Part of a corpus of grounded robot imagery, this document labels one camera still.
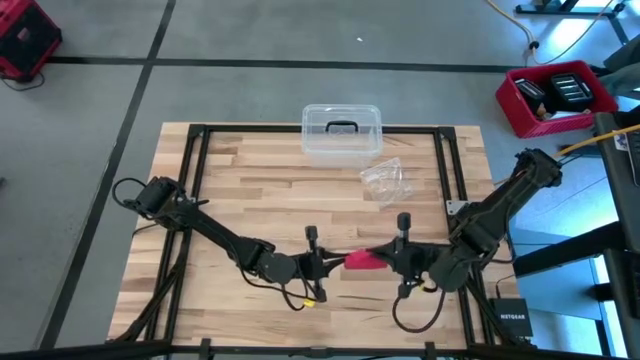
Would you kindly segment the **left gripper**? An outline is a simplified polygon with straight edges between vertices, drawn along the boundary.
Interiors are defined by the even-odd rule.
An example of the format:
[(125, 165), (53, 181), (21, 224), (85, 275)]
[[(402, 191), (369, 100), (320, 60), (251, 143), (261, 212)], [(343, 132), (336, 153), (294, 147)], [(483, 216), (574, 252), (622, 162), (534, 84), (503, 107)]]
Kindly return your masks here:
[(316, 226), (306, 226), (305, 237), (309, 245), (309, 253), (296, 256), (297, 274), (300, 278), (313, 280), (316, 300), (323, 303), (327, 301), (327, 295), (322, 280), (328, 278), (335, 268), (344, 264), (343, 258), (347, 256), (347, 253), (332, 252), (319, 246)]

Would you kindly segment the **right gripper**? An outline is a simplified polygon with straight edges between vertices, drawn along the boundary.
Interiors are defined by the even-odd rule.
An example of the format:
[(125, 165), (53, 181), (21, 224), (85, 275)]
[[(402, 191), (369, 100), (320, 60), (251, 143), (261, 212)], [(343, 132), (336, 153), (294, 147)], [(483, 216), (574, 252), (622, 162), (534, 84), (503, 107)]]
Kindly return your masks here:
[(375, 259), (388, 265), (401, 277), (398, 297), (406, 299), (413, 288), (424, 283), (422, 274), (428, 272), (437, 260), (441, 249), (437, 245), (409, 243), (411, 214), (402, 212), (397, 215), (397, 235), (388, 243), (368, 248), (369, 252), (391, 252), (390, 256), (375, 256)]

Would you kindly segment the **red mesh elastic bandage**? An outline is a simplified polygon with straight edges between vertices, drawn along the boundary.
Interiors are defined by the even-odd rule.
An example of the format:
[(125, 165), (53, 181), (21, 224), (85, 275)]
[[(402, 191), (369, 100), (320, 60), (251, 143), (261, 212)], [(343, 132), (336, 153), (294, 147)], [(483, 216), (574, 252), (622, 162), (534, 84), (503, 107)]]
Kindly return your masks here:
[(358, 250), (344, 257), (344, 267), (349, 270), (384, 269), (387, 263), (368, 250)]

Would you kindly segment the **clear plastic wrapper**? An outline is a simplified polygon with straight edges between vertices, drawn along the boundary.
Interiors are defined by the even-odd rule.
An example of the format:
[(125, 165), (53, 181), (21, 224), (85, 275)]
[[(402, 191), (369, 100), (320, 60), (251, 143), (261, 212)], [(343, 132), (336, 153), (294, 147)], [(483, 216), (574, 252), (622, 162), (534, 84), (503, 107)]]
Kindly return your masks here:
[(413, 187), (398, 157), (362, 171), (360, 179), (380, 208), (406, 200), (413, 194)]

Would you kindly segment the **clear plastic storage box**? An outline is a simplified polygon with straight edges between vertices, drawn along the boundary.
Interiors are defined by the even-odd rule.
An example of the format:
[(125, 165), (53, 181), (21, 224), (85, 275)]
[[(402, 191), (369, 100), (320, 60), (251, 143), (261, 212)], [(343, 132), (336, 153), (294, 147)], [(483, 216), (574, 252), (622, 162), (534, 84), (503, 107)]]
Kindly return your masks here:
[(381, 112), (374, 105), (307, 105), (301, 142), (314, 167), (366, 168), (383, 150)]

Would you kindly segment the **black Netgear router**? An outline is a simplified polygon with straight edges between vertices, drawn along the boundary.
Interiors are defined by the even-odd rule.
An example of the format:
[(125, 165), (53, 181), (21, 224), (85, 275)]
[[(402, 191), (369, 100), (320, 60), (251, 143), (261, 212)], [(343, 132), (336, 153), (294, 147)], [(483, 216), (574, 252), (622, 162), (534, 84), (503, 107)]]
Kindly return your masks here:
[(522, 298), (491, 298), (490, 303), (501, 323), (518, 337), (531, 338), (533, 330), (527, 303)]

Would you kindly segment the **red plastic crate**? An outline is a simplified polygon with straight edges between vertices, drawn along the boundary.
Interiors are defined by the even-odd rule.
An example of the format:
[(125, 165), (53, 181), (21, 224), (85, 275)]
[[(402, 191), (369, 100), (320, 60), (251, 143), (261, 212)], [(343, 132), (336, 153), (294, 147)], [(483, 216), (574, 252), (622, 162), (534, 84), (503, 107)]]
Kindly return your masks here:
[[(576, 73), (589, 86), (594, 101), (583, 111), (565, 111), (558, 107), (550, 78), (554, 75)], [(544, 107), (553, 114), (547, 121), (540, 121), (532, 113), (518, 88), (517, 79), (527, 79), (538, 85), (546, 94)], [(618, 105), (599, 79), (583, 61), (572, 61), (544, 66), (520, 68), (506, 73), (506, 79), (496, 91), (496, 99), (515, 134), (520, 138), (532, 138), (555, 133), (586, 129), (593, 125), (594, 115), (600, 112), (615, 112)]]

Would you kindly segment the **small black battery pack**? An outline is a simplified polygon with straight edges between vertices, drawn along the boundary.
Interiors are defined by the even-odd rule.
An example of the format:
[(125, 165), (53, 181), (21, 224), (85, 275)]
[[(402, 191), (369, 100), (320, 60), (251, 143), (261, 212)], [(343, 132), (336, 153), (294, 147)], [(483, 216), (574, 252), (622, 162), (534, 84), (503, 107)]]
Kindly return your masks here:
[(540, 112), (545, 112), (544, 99), (546, 94), (538, 85), (524, 78), (515, 80), (514, 84), (532, 113), (538, 115)]

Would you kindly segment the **large black battery pack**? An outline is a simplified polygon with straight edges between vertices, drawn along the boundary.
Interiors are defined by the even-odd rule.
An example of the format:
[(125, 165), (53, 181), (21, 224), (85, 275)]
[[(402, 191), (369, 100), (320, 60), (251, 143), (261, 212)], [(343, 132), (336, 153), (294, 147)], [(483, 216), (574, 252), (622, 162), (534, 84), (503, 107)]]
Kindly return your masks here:
[(565, 111), (583, 111), (594, 101), (592, 90), (576, 73), (554, 75), (550, 84), (558, 107)]

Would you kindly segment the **person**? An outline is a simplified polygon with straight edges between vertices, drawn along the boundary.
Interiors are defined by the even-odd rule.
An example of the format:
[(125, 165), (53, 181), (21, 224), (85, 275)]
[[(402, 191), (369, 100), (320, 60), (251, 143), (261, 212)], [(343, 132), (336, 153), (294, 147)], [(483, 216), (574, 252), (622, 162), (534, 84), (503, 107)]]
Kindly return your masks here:
[(609, 74), (600, 81), (614, 96), (624, 95), (640, 88), (640, 45), (628, 43), (604, 61)]

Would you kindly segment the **black floor stand base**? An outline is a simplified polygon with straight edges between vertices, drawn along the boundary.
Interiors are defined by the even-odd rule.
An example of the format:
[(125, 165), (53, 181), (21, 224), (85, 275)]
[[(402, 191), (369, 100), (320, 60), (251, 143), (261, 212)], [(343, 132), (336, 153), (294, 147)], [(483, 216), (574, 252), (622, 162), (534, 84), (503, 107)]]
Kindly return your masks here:
[(628, 0), (613, 0), (600, 6), (580, 6), (580, 0), (532, 0), (528, 4), (519, 4), (515, 7), (516, 14), (526, 15), (559, 15), (559, 16), (583, 16), (595, 17), (602, 14), (605, 17), (616, 17), (622, 12)]

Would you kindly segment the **red and black case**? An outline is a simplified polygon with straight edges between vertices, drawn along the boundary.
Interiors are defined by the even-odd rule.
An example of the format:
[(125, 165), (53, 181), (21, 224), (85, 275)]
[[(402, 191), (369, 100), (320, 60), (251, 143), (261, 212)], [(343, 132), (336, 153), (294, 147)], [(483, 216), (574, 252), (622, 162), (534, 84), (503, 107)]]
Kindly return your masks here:
[(0, 79), (32, 81), (62, 41), (35, 0), (0, 0)]

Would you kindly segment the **black table frame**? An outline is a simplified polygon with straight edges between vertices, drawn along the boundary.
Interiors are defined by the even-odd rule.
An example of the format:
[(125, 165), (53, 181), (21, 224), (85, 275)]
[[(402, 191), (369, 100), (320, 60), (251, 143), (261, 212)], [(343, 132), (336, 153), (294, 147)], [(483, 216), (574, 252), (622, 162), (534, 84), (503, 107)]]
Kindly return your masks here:
[[(203, 211), (233, 232), (262, 238), (279, 252), (307, 249), (305, 227), (321, 246), (350, 252), (396, 233), (396, 217), (412, 216), (414, 241), (445, 243), (445, 202), (480, 200), (493, 188), (476, 126), (390, 126), (386, 160), (398, 157), (413, 187), (406, 200), (380, 208), (354, 169), (315, 168), (291, 125), (163, 125), (152, 162), (155, 176), (182, 182)], [(129, 250), (108, 335), (122, 336), (140, 317), (165, 276), (172, 286), (141, 332), (173, 345), (413, 349), (432, 342), (464, 349), (489, 330), (473, 298), (415, 291), (396, 298), (388, 269), (335, 269), (323, 281), (327, 301), (305, 307), (300, 281), (288, 290), (250, 286), (226, 252), (200, 234), (171, 233), (148, 221)]]

